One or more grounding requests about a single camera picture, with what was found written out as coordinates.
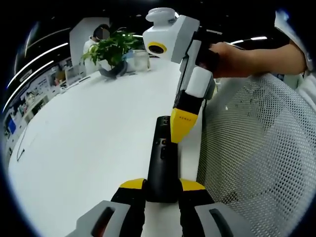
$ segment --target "black ceiling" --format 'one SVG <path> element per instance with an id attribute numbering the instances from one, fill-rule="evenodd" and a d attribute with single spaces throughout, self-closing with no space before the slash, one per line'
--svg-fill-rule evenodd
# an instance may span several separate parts
<path id="1" fill-rule="evenodd" d="M 246 49 L 276 48 L 288 43 L 288 38 L 274 28 L 275 9 L 273 7 L 245 8 L 231 6 L 227 2 L 214 3 L 212 1 L 211 3 L 205 0 L 191 0 L 189 2 L 174 0 L 112 0 L 104 1 L 104 3 L 102 1 L 92 1 L 91 3 L 87 1 L 50 1 L 47 4 L 41 3 L 41 5 L 27 2 L 26 5 L 19 5 L 18 8 L 16 6 L 14 19 L 12 17 L 12 19 L 7 20 L 4 27 L 7 35 L 10 36 L 10 47 L 7 49 L 7 65 L 1 85 L 6 85 L 14 76 L 15 71 L 19 71 L 41 53 L 69 42 L 69 31 L 84 17 L 109 17 L 114 27 L 127 27 L 132 32 L 142 34 L 151 26 L 145 20 L 150 9 L 171 7 L 179 14 L 200 20 L 204 29 L 222 32 L 221 35 L 207 33 L 206 40 L 210 42 L 233 42 L 256 36 L 266 36 L 267 40 L 249 40 L 240 43 L 239 46 Z M 25 53 L 23 46 L 31 29 L 33 29 L 33 35 L 28 43 L 31 47 Z M 32 67 L 36 70 L 50 60 L 57 62 L 69 56 L 69 46 L 65 46 L 41 58 L 41 62 L 33 63 Z M 17 80 L 6 91 L 6 97 L 18 85 L 19 81 Z"/>

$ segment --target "human hand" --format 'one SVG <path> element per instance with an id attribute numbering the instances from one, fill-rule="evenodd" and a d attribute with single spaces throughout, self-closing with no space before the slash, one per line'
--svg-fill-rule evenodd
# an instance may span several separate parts
<path id="1" fill-rule="evenodd" d="M 241 50 L 227 43 L 216 43 L 210 50 L 219 54 L 219 63 L 214 78 L 245 78 L 256 73 L 251 51 Z"/>

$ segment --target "gray gripper part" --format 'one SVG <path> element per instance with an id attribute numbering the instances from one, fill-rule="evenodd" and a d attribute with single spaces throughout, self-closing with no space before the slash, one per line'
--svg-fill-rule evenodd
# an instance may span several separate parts
<path id="1" fill-rule="evenodd" d="M 66 237 L 92 237 L 93 228 L 107 208 L 110 209 L 112 216 L 107 223 L 103 236 L 119 237 L 123 221 L 130 205 L 111 201 L 102 201 L 86 214 L 81 216 L 77 220 L 76 229 Z"/>
<path id="2" fill-rule="evenodd" d="M 195 209 L 207 237 L 254 237 L 250 223 L 221 202 Z"/>

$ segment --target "green leaves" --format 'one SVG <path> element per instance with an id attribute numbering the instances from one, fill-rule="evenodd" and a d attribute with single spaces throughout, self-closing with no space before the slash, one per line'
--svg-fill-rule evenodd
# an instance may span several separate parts
<path id="1" fill-rule="evenodd" d="M 131 49 L 140 48 L 142 40 L 126 31 L 113 32 L 108 39 L 101 40 L 82 56 L 83 60 L 91 58 L 96 65 L 97 61 L 106 59 L 111 67 L 122 61 L 122 57 Z"/>

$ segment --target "yellow accent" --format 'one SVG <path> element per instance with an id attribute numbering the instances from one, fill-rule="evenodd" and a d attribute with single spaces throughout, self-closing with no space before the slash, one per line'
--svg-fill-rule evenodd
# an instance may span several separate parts
<path id="1" fill-rule="evenodd" d="M 126 189 L 142 189 L 144 179 L 134 179 L 122 183 L 120 188 Z"/>
<path id="2" fill-rule="evenodd" d="M 183 191 L 204 190 L 205 187 L 195 181 L 180 179 Z"/>
<path id="3" fill-rule="evenodd" d="M 166 52 L 167 52 L 166 46 L 164 46 L 162 43 L 150 42 L 150 43 L 148 44 L 148 48 L 149 48 L 149 46 L 158 46 L 158 47 L 160 47 L 160 48 L 163 49 L 163 53 L 166 53 Z"/>
<path id="4" fill-rule="evenodd" d="M 173 108 L 170 118 L 171 142 L 179 143 L 196 123 L 198 115 Z"/>

